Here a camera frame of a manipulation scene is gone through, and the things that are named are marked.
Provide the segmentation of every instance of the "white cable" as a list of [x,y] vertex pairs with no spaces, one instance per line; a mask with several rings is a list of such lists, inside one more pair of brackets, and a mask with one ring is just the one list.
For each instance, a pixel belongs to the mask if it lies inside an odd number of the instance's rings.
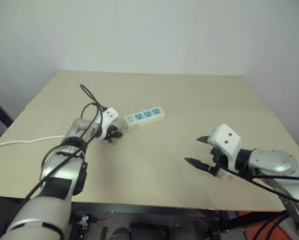
[[43,141],[43,140],[57,139],[57,138],[64,138],[64,135],[47,136],[47,137],[42,137],[42,138],[39,138],[39,139],[28,140],[28,141],[26,141],[26,140],[6,141],[6,142],[0,143],[0,147],[5,146],[5,145],[9,145],[9,144],[31,144],[31,143],[36,143],[36,142]]

